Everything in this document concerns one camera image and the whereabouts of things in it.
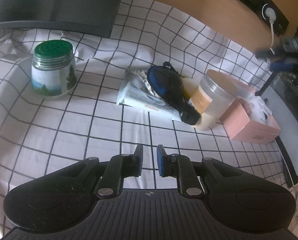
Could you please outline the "white black grid tablecloth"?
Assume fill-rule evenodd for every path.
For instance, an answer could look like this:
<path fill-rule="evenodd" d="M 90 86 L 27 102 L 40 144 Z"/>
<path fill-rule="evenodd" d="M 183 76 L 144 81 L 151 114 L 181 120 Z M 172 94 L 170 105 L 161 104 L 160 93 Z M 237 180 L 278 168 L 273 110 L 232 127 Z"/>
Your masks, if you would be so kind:
<path fill-rule="evenodd" d="M 47 40 L 73 45 L 77 85 L 56 100 L 33 91 L 35 46 Z M 210 157 L 286 186 L 276 145 L 229 140 L 220 121 L 203 132 L 140 109 L 117 105 L 130 66 L 169 61 L 177 72 L 200 79 L 209 70 L 259 88 L 268 66 L 252 52 L 188 14 L 153 0 L 122 0 L 110 38 L 51 29 L 0 30 L 0 239 L 11 229 L 3 200 L 14 187 L 79 160 L 108 161 L 144 147 L 142 174 L 128 188 L 176 187 L 158 174 L 156 146 L 191 160 Z"/>

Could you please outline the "black flat monitor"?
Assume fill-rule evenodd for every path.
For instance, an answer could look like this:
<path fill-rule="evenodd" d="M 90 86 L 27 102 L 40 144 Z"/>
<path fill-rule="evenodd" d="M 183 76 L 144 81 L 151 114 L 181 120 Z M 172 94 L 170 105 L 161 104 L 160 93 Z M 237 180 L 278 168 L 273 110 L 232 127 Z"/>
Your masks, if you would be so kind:
<path fill-rule="evenodd" d="M 109 38 L 121 0 L 0 0 L 0 29 L 43 28 Z"/>

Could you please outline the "black framed glass panel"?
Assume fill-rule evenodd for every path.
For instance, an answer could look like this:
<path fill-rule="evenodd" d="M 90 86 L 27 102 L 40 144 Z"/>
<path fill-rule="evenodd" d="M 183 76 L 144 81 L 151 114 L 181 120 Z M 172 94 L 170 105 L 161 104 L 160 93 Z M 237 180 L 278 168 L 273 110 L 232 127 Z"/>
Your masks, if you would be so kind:
<path fill-rule="evenodd" d="M 298 27 L 294 37 L 298 37 Z M 280 126 L 275 141 L 283 156 L 287 185 L 293 187 L 298 184 L 298 58 L 257 59 L 270 61 L 271 75 L 257 95 L 266 102 Z"/>

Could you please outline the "white soft sock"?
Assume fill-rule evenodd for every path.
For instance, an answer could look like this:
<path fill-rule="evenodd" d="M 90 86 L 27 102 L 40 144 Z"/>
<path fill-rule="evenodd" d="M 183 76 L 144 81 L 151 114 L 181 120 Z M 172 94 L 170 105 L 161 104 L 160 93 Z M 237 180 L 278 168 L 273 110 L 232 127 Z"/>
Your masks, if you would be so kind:
<path fill-rule="evenodd" d="M 264 125 L 270 125 L 272 111 L 259 96 L 250 95 L 248 98 L 239 97 L 238 100 L 250 120 Z"/>

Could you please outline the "beige cream plastic jar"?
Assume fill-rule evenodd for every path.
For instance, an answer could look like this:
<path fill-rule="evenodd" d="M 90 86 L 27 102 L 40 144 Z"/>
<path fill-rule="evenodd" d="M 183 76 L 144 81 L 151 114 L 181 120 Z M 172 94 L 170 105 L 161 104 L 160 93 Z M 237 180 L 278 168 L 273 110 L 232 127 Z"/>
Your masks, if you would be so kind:
<path fill-rule="evenodd" d="M 208 70 L 190 97 L 189 104 L 201 115 L 194 125 L 197 130 L 208 131 L 235 101 L 238 90 L 230 77 Z"/>

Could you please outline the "green lid glass jar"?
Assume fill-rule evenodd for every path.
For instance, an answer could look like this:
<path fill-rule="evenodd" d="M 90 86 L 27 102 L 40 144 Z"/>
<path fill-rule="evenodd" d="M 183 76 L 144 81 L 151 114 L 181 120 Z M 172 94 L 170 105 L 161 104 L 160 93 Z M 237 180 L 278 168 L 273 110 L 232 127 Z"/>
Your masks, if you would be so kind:
<path fill-rule="evenodd" d="M 37 45 L 31 67 L 33 90 L 42 96 L 68 93 L 77 84 L 73 45 L 65 40 L 50 40 Z"/>

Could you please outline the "grey wet wipes pack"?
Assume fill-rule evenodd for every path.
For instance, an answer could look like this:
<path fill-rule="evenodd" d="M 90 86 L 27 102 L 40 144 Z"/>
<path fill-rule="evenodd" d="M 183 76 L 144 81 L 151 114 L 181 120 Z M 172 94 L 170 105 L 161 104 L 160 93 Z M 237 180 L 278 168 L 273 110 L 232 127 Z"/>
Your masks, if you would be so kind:
<path fill-rule="evenodd" d="M 127 68 L 116 104 L 135 107 L 169 120 L 181 121 L 179 112 L 153 91 L 147 80 L 147 70 L 148 68 Z"/>

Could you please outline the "pink cardboard box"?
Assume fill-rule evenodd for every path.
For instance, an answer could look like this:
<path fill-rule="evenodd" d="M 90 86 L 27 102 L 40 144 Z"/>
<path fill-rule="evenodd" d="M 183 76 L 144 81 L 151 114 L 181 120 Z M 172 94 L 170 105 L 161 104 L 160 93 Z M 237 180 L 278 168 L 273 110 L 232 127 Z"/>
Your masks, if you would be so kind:
<path fill-rule="evenodd" d="M 244 83 L 229 77 L 236 86 L 237 99 L 221 116 L 221 121 L 231 140 L 268 144 L 279 134 L 280 127 L 261 97 Z"/>

